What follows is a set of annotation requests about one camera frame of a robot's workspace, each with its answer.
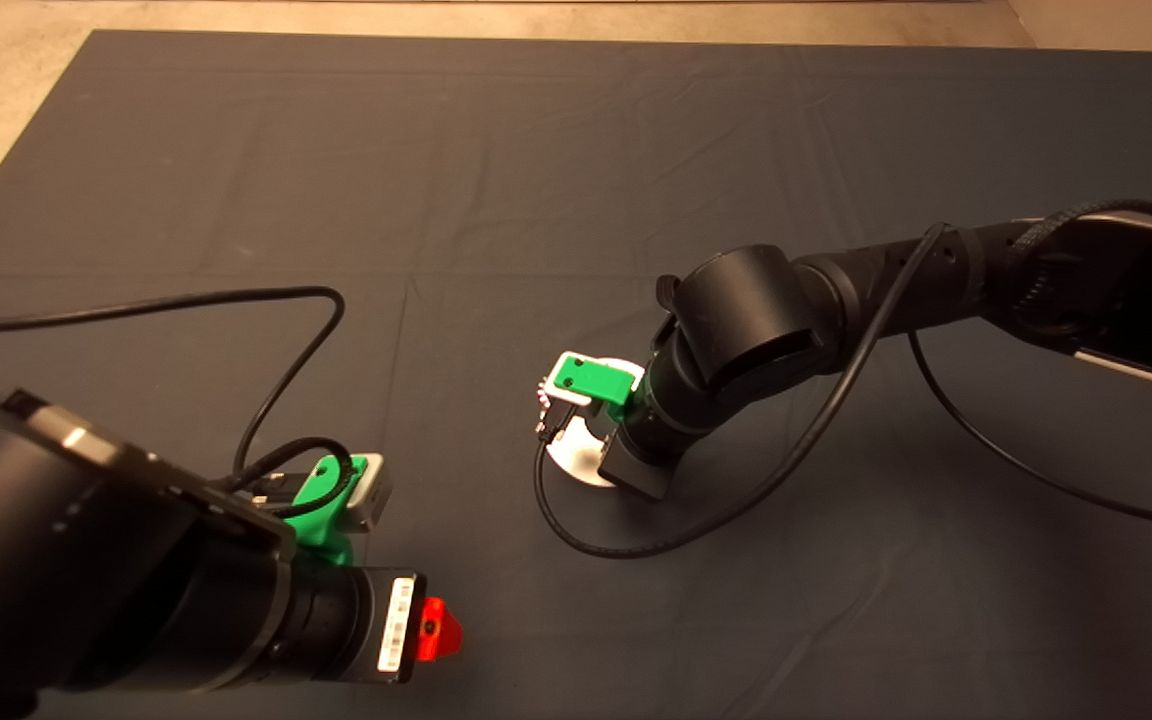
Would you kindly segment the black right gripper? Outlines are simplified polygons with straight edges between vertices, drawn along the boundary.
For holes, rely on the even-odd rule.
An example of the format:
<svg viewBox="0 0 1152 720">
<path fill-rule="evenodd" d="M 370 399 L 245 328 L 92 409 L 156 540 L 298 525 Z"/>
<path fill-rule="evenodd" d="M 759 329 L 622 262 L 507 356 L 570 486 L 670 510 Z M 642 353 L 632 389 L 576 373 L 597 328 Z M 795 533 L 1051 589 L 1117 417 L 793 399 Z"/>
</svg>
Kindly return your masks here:
<svg viewBox="0 0 1152 720">
<path fill-rule="evenodd" d="M 672 427 L 654 407 L 636 406 L 609 437 L 599 461 L 599 477 L 631 495 L 659 502 L 668 495 L 685 433 Z"/>
</svg>

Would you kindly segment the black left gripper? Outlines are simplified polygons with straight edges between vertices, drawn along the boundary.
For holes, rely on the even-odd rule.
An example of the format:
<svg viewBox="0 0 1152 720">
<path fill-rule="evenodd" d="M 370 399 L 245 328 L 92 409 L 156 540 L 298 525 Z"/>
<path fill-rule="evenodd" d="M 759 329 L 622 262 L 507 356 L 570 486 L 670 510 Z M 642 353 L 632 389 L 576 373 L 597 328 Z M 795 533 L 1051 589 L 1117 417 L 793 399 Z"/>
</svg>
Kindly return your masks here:
<svg viewBox="0 0 1152 720">
<path fill-rule="evenodd" d="M 420 571 L 297 568 L 276 632 L 276 682 L 404 684 L 416 660 L 456 655 L 462 644 L 460 620 L 429 597 Z"/>
</svg>

